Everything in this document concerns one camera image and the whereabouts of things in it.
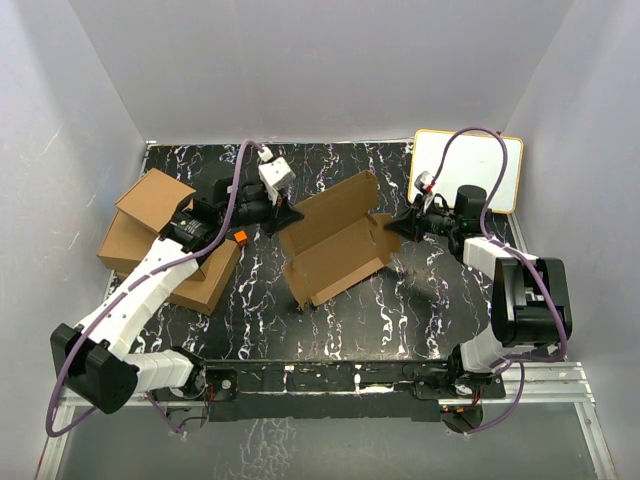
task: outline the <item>cardboard box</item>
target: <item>cardboard box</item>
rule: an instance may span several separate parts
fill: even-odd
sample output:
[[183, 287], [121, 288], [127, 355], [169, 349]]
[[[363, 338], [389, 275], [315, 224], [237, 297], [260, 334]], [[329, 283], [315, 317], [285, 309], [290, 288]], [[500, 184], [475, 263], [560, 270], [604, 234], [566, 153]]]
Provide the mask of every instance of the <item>cardboard box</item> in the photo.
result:
[[[171, 295], [168, 302], [190, 308], [205, 315], [211, 315], [218, 300], [229, 282], [236, 264], [240, 259], [240, 247], [232, 240], [226, 240], [211, 253], [205, 271], [205, 280], [185, 280]], [[128, 274], [116, 272], [120, 280], [127, 278]]]
[[[116, 202], [118, 211], [98, 251], [105, 267], [129, 274], [142, 261], [158, 233], [195, 190], [155, 168]], [[204, 281], [209, 257], [189, 280]]]
[[[191, 187], [153, 169], [125, 193], [102, 242], [98, 257], [105, 267], [126, 278], [144, 259], [158, 232], [177, 209], [195, 194]], [[182, 282], [169, 302], [210, 315], [240, 258], [240, 248], [227, 240]]]
[[391, 215], [368, 213], [377, 203], [378, 181], [366, 171], [296, 204], [304, 220], [278, 235], [293, 256], [284, 276], [301, 308], [344, 292], [400, 251], [400, 237], [384, 230]]

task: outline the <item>table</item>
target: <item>table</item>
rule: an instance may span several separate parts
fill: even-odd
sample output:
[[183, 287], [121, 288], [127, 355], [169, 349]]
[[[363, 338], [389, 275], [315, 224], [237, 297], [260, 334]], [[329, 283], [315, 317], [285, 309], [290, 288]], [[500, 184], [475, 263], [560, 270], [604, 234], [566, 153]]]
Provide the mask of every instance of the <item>table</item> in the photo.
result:
[[[411, 143], [274, 144], [297, 175], [295, 204], [360, 171], [379, 181], [377, 212], [406, 206]], [[145, 171], [157, 168], [210, 194], [230, 176], [237, 145], [152, 146]], [[255, 152], [243, 178], [257, 176]], [[513, 243], [506, 216], [491, 230]], [[207, 359], [382, 360], [445, 358], [488, 323], [491, 282], [448, 254], [446, 240], [404, 242], [391, 265], [317, 309], [300, 312], [282, 276], [286, 257], [277, 239], [246, 229], [235, 274], [210, 316], [163, 305], [134, 345], [153, 352], [181, 345]]]

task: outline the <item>cable connector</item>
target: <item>cable connector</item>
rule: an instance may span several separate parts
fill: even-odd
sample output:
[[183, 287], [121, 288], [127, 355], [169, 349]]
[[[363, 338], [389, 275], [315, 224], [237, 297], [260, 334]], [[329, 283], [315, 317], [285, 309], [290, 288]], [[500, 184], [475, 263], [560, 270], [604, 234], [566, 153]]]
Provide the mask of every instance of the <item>cable connector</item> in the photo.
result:
[[262, 163], [266, 163], [273, 158], [273, 153], [269, 150], [269, 147], [262, 145], [262, 151], [258, 150], [258, 156]]
[[289, 167], [287, 161], [278, 157], [273, 162], [263, 163], [258, 166], [258, 175], [269, 195], [271, 203], [275, 205], [280, 194], [279, 190], [287, 188], [295, 180], [296, 175]]
[[413, 182], [413, 186], [416, 187], [420, 193], [429, 193], [434, 185], [433, 175], [427, 170], [418, 175], [416, 181]]

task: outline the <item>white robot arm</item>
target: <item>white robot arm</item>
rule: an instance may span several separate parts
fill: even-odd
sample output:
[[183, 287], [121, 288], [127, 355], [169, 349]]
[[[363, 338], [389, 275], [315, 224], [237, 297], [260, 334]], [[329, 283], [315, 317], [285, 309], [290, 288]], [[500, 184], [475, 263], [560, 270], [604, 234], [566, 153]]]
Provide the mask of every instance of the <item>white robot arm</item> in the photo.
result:
[[[571, 309], [563, 263], [555, 258], [538, 258], [505, 250], [482, 235], [482, 210], [487, 193], [474, 185], [458, 189], [452, 209], [433, 192], [433, 180], [425, 172], [415, 186], [421, 192], [413, 204], [385, 228], [415, 242], [431, 233], [448, 239], [449, 252], [463, 265], [481, 271], [493, 280], [491, 321], [478, 336], [454, 349], [449, 359], [455, 375], [489, 376], [506, 359], [522, 358], [533, 350], [554, 348], [560, 340], [559, 326], [545, 302], [540, 285], [553, 293], [554, 310], [566, 338], [571, 334]], [[435, 202], [439, 198], [441, 205]], [[535, 270], [534, 279], [527, 262]]]
[[[268, 152], [264, 148], [261, 158], [269, 160], [263, 158], [264, 151]], [[295, 175], [281, 157], [262, 163], [258, 169], [260, 180], [246, 182], [240, 189], [231, 226], [257, 223], [272, 235], [303, 218], [289, 205], [285, 190]], [[174, 390], [178, 395], [201, 393], [203, 362], [190, 352], [181, 348], [149, 354], [129, 352], [147, 321], [204, 260], [187, 257], [218, 234], [222, 211], [229, 203], [230, 184], [231, 179], [216, 183], [211, 203], [194, 199], [192, 210], [177, 211], [138, 267], [100, 307], [73, 328], [61, 324], [51, 335], [58, 375], [65, 375], [68, 388], [104, 413], [117, 411], [137, 392], [169, 387], [180, 389]], [[159, 271], [167, 264], [173, 266]], [[82, 332], [90, 333], [65, 371]]]

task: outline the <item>gray wall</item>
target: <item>gray wall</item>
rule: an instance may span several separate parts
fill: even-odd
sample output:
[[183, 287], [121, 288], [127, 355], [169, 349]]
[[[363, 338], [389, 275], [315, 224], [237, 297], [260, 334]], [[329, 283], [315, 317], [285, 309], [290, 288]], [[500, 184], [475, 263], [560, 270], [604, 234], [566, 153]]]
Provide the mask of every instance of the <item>gray wall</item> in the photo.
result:
[[570, 0], [70, 0], [142, 136], [503, 129]]
[[0, 2], [0, 477], [31, 478], [49, 335], [100, 301], [96, 252], [144, 142], [65, 0]]
[[640, 477], [640, 4], [576, 2], [507, 133], [524, 138], [518, 218], [562, 258], [584, 363], [621, 478]]

